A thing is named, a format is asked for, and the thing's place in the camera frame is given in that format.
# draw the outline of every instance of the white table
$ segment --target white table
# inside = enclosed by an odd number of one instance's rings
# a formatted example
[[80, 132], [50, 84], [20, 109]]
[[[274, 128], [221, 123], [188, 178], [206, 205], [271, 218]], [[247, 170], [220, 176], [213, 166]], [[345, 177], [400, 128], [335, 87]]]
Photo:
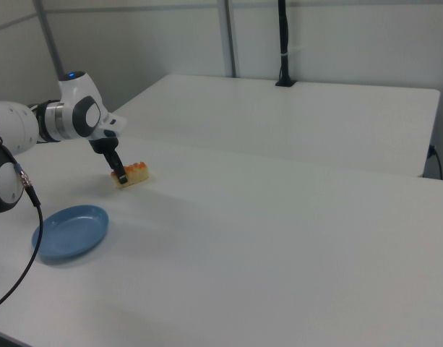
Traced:
[[[107, 237], [37, 261], [0, 331], [52, 346], [443, 346], [443, 181], [123, 137], [113, 188], [82, 140], [20, 156], [45, 216], [95, 204]], [[47, 163], [56, 163], [47, 167]], [[0, 296], [36, 227], [0, 215]]]
[[438, 101], [436, 90], [170, 75], [116, 113], [146, 139], [419, 176]]

